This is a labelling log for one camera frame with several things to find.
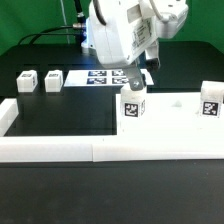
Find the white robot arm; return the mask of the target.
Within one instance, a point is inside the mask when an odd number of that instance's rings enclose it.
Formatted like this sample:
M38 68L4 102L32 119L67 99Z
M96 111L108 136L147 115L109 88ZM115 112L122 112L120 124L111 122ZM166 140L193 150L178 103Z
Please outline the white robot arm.
M155 16L143 0L91 0L87 27L100 64L122 69L132 91L146 84L139 56L157 40Z

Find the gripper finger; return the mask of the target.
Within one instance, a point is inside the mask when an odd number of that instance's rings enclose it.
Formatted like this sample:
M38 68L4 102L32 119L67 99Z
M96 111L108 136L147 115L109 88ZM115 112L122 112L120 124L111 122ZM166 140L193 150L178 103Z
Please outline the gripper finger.
M140 91L145 87L143 75L136 63L130 64L129 66L123 68L123 72L129 81L132 91Z
M159 45L151 44L145 50L145 64L149 72L156 72L160 68Z

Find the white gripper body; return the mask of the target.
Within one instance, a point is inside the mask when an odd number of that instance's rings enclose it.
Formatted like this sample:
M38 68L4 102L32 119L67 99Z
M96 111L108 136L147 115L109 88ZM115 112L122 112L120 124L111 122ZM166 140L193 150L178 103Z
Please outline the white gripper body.
M130 65L157 39L154 19L143 18L139 0L92 0L89 23L105 68Z

